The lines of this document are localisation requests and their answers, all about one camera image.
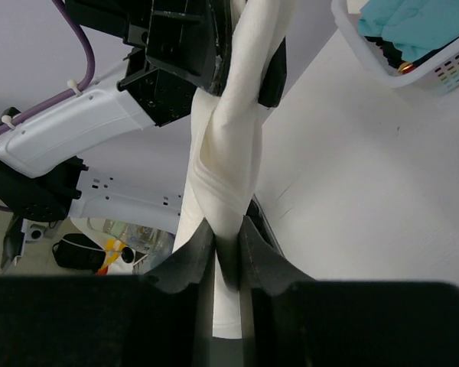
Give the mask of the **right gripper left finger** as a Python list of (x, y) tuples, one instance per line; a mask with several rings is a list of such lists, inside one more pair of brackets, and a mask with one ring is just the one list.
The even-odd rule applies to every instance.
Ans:
[(202, 222), (143, 275), (0, 277), (0, 366), (207, 366), (215, 249)]

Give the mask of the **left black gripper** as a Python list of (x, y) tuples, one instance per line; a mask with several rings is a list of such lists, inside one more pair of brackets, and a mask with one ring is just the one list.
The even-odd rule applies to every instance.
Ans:
[[(221, 96), (232, 53), (233, 5), (227, 0), (120, 1), (124, 41), (138, 48), (118, 87), (156, 126), (190, 114), (197, 89)], [(279, 105), (287, 80), (286, 39), (272, 56), (259, 90), (266, 108)]]

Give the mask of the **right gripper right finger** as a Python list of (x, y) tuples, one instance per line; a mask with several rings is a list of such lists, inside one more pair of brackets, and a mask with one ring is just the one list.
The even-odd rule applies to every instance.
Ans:
[(439, 281), (319, 281), (250, 219), (239, 232), (247, 366), (459, 366), (459, 287)]

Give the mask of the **white paper napkin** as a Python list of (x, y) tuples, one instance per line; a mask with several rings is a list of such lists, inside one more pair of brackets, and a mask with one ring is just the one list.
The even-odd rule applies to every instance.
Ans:
[(258, 97), (284, 40), (296, 1), (232, 1), (232, 50), (221, 96), (198, 89), (190, 116), (190, 154), (174, 249), (203, 220), (216, 240), (212, 335), (242, 336), (238, 234), (253, 197), (262, 156)]

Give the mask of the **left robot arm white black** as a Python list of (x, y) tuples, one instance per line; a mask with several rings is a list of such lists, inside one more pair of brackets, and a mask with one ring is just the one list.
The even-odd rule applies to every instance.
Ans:
[[(0, 199), (23, 219), (111, 217), (176, 234), (185, 243), (210, 224), (223, 267), (262, 155), (259, 109), (279, 104), (293, 1), (59, 1), (83, 42), (84, 28), (119, 37), (132, 52), (95, 77), (89, 43), (80, 82), (0, 122)], [(84, 179), (79, 153), (116, 136), (190, 117), (184, 195), (124, 196), (114, 180)]]

